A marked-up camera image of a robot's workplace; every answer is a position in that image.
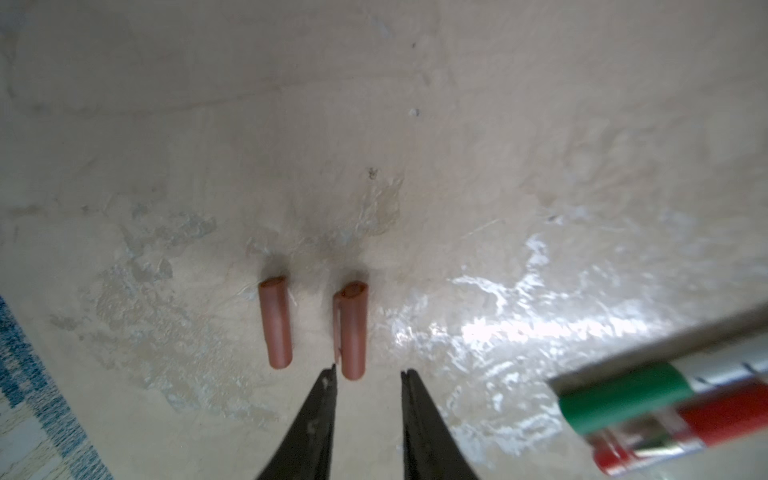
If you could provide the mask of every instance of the red cylinder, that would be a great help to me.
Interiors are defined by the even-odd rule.
[[[259,283],[259,302],[270,366],[284,369],[293,360],[286,277],[275,276]]]
[[[333,347],[341,373],[357,380],[366,372],[368,285],[348,283],[333,296]]]

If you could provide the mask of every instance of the reddish-brown cylinder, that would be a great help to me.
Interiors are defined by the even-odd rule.
[[[286,277],[275,276],[259,283],[259,302],[270,365],[274,369],[284,369],[293,360]]]
[[[366,372],[368,285],[348,283],[333,296],[333,348],[341,373],[357,380]]]

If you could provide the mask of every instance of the green marker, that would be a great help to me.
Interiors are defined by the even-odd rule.
[[[768,333],[655,363],[560,398],[579,435],[632,419],[719,386],[768,372]]]

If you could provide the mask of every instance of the marker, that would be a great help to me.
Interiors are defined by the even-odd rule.
[[[560,410],[579,435],[768,372],[768,332],[737,337],[563,395]]]
[[[699,452],[768,428],[768,385],[748,386],[696,406],[667,410],[591,435],[594,462],[606,475]]]

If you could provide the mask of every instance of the worn floor surface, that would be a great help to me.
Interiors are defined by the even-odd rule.
[[[3,0],[0,31],[0,294],[116,478],[255,476],[351,276],[334,478],[402,477],[407,366],[481,477],[600,478],[547,380],[768,297],[760,0]],[[628,478],[761,478],[767,439]]]

